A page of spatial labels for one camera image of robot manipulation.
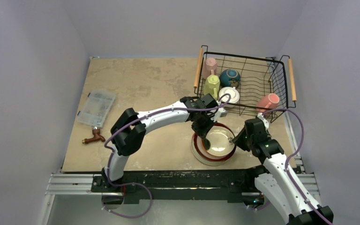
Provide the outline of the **white handled cup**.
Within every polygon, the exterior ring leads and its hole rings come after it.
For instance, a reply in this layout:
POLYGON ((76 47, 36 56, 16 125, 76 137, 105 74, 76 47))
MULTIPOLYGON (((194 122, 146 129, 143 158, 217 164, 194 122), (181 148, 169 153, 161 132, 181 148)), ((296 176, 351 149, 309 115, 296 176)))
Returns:
POLYGON ((219 100, 223 103, 237 104, 240 100, 240 93, 235 87, 223 87, 218 93, 219 100))

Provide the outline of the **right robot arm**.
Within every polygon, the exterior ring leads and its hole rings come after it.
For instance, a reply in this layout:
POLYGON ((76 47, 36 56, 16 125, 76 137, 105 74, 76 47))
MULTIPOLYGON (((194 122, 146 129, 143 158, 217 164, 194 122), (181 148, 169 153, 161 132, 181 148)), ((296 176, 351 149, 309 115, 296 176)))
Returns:
POLYGON ((262 172, 244 178, 246 188, 262 192, 287 225, 333 224, 330 207, 322 206, 303 185, 268 128, 269 122, 263 117, 248 119, 232 140, 236 147, 251 152, 264 167, 262 172))

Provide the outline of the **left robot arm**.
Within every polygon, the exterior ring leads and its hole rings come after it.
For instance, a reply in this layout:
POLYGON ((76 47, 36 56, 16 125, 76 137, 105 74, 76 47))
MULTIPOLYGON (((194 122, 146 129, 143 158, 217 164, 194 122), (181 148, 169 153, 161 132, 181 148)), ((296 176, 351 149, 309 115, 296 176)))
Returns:
POLYGON ((130 155, 136 153, 144 137, 165 126, 192 122, 192 130, 202 139, 217 122, 226 116, 223 104, 208 94, 201 98, 183 97, 168 106, 155 110, 136 112, 126 109, 111 128, 111 137, 104 146, 112 151, 107 166, 104 167, 103 186, 110 192, 121 186, 121 178, 130 155))

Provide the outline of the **light pink faceted mug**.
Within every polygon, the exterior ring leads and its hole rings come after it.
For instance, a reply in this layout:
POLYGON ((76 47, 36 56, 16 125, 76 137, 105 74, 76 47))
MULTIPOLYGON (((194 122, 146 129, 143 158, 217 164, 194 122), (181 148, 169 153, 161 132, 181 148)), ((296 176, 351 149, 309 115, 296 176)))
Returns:
POLYGON ((215 58, 209 57, 207 58, 202 66, 202 73, 201 76, 203 79, 207 79, 208 76, 210 76, 211 74, 216 74, 216 70, 217 70, 217 61, 215 58))

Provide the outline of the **dark blue bowl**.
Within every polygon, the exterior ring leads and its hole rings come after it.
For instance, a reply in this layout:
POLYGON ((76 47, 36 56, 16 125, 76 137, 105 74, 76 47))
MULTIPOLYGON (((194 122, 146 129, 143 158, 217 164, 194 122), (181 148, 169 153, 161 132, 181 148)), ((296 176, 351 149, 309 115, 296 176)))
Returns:
POLYGON ((225 69, 219 76, 220 85, 222 87, 235 87, 237 88, 240 84, 240 73, 235 69, 225 69))

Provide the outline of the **salmon pink mug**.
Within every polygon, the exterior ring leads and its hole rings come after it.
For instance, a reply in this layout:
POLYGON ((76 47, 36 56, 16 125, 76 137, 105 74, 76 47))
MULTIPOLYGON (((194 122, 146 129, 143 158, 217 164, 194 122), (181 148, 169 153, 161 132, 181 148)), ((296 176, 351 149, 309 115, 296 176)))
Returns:
POLYGON ((274 109, 278 106, 280 98, 275 93, 270 93, 264 96, 256 105, 258 113, 264 113, 265 111, 274 109))

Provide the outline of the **cream painted plate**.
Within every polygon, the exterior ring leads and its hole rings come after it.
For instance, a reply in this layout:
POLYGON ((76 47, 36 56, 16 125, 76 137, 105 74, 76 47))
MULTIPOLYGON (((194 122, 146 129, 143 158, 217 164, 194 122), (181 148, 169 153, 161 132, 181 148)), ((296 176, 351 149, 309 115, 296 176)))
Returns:
POLYGON ((210 140, 211 146, 204 147, 207 152, 214 156, 225 156, 231 150, 230 147, 234 145, 231 140, 234 138, 234 135, 231 130, 223 126, 214 126, 207 136, 210 140))

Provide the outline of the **green faceted mug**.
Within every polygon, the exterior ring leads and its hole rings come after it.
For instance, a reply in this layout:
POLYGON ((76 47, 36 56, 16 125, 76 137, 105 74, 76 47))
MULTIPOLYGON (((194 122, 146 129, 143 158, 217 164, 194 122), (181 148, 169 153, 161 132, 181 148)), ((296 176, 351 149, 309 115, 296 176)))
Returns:
POLYGON ((202 93, 203 95, 211 94, 217 100, 220 89, 220 79, 217 75, 209 75, 205 81, 202 93))

